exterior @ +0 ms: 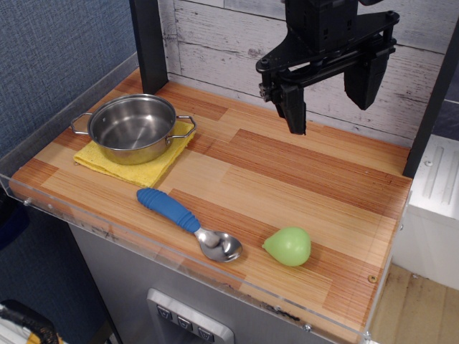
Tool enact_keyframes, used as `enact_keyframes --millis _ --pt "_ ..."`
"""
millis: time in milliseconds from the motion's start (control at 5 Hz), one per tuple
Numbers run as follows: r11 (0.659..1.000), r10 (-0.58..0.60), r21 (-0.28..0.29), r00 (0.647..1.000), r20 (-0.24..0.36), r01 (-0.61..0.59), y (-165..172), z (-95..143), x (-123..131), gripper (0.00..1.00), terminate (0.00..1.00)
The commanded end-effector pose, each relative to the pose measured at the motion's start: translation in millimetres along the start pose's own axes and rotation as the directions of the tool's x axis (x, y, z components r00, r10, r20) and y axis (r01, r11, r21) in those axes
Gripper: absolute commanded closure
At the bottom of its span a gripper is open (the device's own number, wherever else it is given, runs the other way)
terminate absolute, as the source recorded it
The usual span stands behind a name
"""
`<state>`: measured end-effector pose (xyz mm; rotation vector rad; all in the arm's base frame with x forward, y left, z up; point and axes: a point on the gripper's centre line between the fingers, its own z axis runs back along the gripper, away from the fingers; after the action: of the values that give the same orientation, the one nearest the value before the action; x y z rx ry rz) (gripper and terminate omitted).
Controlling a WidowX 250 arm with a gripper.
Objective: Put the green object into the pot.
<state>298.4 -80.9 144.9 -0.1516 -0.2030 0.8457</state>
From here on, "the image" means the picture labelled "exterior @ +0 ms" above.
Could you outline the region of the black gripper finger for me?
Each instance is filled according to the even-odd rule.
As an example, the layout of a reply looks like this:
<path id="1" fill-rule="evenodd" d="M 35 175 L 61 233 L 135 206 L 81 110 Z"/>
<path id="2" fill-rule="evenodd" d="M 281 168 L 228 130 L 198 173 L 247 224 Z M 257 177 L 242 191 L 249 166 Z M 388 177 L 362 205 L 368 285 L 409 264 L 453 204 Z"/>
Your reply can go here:
<path id="1" fill-rule="evenodd" d="M 281 85 L 275 106 L 279 116 L 286 120 L 292 134 L 306 134 L 306 103 L 303 88 L 297 85 Z"/>
<path id="2" fill-rule="evenodd" d="M 387 56 L 368 59 L 344 72 L 347 96 L 361 110 L 367 110 L 375 101 L 387 68 Z"/>

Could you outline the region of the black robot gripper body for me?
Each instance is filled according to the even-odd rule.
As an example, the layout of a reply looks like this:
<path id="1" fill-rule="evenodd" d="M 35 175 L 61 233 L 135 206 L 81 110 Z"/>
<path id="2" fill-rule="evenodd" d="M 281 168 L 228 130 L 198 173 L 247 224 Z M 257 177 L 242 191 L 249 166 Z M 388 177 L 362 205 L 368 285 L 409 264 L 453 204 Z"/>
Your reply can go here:
<path id="1" fill-rule="evenodd" d="M 286 1 L 287 34 L 262 57 L 260 95 L 278 102 L 281 85 L 304 88 L 344 72 L 360 62 L 395 51 L 395 11 L 359 14 L 374 1 Z"/>

